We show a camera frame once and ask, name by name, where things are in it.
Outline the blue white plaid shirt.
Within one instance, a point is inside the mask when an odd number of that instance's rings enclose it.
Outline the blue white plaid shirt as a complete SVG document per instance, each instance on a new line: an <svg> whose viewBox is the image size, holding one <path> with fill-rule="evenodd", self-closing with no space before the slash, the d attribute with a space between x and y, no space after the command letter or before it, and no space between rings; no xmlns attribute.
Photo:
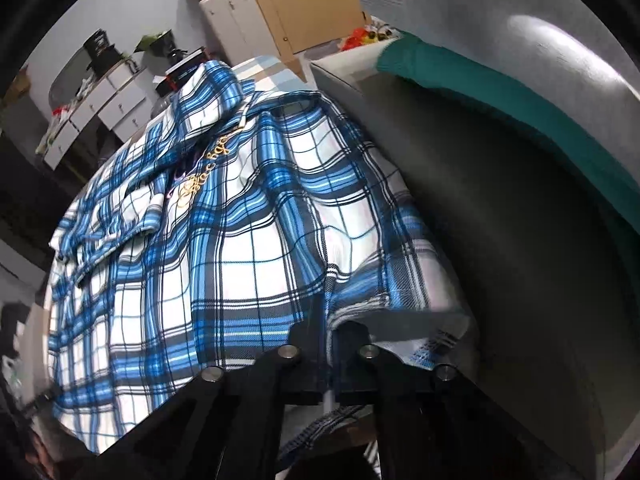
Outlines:
<svg viewBox="0 0 640 480"><path fill-rule="evenodd" d="M318 316L414 366L471 326L399 170L324 94L206 62L67 209L51 241L58 422L106 451L206 366Z"/></svg>

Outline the folded white and green clothes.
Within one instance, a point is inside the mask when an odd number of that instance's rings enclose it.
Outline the folded white and green clothes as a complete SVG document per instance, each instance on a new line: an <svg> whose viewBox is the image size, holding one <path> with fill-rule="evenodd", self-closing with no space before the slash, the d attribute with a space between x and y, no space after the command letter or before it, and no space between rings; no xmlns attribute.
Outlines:
<svg viewBox="0 0 640 480"><path fill-rule="evenodd" d="M580 0L360 0L428 44L422 84L548 136L632 226L639 222L639 72Z"/></svg>

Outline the white drawer desk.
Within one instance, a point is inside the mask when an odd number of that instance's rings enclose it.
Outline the white drawer desk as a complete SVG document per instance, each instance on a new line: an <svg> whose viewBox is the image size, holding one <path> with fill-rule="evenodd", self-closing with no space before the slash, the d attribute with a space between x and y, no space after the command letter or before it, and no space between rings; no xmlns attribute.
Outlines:
<svg viewBox="0 0 640 480"><path fill-rule="evenodd" d="M62 120L52 140L43 138L43 162L51 170L62 162L80 134L95 119L126 142L151 119L154 94L145 88L142 72L120 61L93 84Z"/></svg>

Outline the black red shoe box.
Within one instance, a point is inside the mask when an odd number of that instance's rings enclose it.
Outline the black red shoe box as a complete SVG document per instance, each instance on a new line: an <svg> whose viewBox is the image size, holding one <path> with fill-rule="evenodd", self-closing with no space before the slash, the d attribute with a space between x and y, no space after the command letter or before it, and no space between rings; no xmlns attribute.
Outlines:
<svg viewBox="0 0 640 480"><path fill-rule="evenodd" d="M189 53L182 61L166 70L163 76L154 79L154 90L163 98L172 92L178 91L191 78L198 66L209 60L208 52L200 47Z"/></svg>

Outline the plaid brown blue bedsheet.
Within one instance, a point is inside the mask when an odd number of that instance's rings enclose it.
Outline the plaid brown blue bedsheet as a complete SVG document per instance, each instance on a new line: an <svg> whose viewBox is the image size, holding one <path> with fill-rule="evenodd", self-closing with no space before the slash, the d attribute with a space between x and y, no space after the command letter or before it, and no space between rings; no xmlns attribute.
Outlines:
<svg viewBox="0 0 640 480"><path fill-rule="evenodd" d="M219 140L228 141L264 110L285 106L310 88L278 58L251 58L230 67L211 60L195 70L167 107L96 170L99 185L127 190L170 177Z"/></svg>

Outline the grey oval mirror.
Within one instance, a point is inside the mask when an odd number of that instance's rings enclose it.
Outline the grey oval mirror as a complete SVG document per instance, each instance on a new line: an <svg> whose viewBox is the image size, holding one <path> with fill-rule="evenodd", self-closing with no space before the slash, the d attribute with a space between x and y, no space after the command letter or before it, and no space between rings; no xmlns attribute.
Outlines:
<svg viewBox="0 0 640 480"><path fill-rule="evenodd" d="M54 78L48 94L51 110L73 101L86 79L94 76L91 58L85 48L78 49Z"/></svg>

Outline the dark flower bouquet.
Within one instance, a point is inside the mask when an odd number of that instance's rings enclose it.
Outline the dark flower bouquet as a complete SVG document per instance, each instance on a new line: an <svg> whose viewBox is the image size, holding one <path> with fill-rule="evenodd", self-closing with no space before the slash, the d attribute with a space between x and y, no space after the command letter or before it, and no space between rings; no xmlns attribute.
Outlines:
<svg viewBox="0 0 640 480"><path fill-rule="evenodd" d="M177 47L171 29L155 35L144 35L136 48L136 52L149 52L158 58L166 58L170 66L181 62L186 57L186 50Z"/></svg>

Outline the black hat box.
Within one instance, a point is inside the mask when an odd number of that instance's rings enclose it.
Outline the black hat box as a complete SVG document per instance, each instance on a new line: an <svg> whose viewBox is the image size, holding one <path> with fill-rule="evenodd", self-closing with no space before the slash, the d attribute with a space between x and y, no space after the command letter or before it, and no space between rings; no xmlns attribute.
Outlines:
<svg viewBox="0 0 640 480"><path fill-rule="evenodd" d="M90 58L89 68L98 79L125 59L125 55L110 43L104 29L94 32L82 46Z"/></svg>

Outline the shoes on floor pile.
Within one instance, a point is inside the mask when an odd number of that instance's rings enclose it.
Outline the shoes on floor pile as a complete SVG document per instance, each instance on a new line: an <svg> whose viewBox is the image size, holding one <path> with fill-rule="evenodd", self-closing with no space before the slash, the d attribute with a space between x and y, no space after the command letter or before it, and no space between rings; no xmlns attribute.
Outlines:
<svg viewBox="0 0 640 480"><path fill-rule="evenodd" d="M368 44L376 44L380 41L396 39L399 32L389 24L369 24L358 27L340 43L340 51L356 49Z"/></svg>

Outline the white upright suitcase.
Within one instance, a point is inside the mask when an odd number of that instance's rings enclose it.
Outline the white upright suitcase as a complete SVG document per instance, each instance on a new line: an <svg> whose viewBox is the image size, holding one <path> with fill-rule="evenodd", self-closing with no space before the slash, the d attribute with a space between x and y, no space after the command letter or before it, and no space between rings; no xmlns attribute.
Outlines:
<svg viewBox="0 0 640 480"><path fill-rule="evenodd" d="M272 55L290 67L299 66L270 0L201 0L200 7L232 65Z"/></svg>

